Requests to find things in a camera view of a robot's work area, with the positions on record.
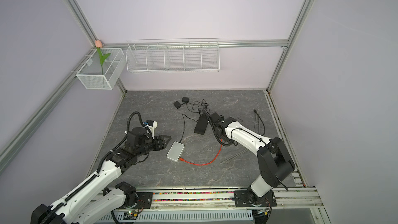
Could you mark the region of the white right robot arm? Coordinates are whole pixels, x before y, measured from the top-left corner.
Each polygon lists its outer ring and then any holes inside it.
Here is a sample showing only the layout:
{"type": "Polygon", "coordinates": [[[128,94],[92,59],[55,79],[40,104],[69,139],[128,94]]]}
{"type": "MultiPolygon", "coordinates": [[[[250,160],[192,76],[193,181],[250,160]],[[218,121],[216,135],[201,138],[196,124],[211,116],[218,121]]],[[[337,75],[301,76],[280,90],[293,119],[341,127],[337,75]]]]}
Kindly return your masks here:
{"type": "Polygon", "coordinates": [[[256,199],[264,197],[270,190],[283,184],[283,180],[293,173],[296,165],[284,141],[257,134],[244,127],[236,119],[224,118],[217,113],[208,117],[216,139],[226,145],[241,144],[257,157],[259,173],[248,187],[248,192],[256,199]]]}

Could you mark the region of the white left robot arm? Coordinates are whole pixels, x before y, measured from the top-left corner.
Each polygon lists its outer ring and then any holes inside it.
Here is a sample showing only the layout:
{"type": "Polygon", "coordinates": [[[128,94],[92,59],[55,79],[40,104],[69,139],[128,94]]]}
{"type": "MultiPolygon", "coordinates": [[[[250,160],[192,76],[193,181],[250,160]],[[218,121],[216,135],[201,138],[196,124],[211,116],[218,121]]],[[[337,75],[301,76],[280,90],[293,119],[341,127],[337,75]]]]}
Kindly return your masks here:
{"type": "Polygon", "coordinates": [[[169,135],[155,135],[157,122],[143,121],[140,112],[133,112],[126,123],[123,139],[101,159],[97,169],[73,190],[53,202],[41,204],[31,216],[32,224],[93,224],[105,214],[120,208],[145,208],[136,188],[126,182],[114,189],[107,186],[148,157],[152,151],[165,149],[169,135]]]}

